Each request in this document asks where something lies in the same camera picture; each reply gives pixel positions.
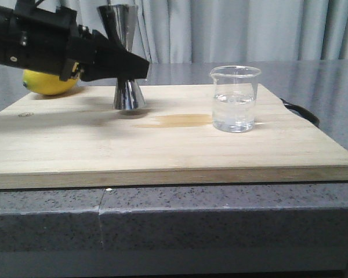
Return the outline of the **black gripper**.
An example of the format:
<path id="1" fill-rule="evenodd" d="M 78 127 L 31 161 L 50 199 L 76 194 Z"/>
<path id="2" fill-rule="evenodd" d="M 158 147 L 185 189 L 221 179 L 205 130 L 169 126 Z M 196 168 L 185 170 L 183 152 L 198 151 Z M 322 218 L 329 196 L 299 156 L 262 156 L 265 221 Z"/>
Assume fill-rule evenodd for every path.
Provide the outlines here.
<path id="1" fill-rule="evenodd" d="M 77 24 L 77 12 L 61 6 L 54 12 L 40 1 L 0 6 L 0 64 L 45 72 L 63 81 L 82 69 L 81 80 L 146 78 L 149 62 L 127 51 L 119 39 Z"/>

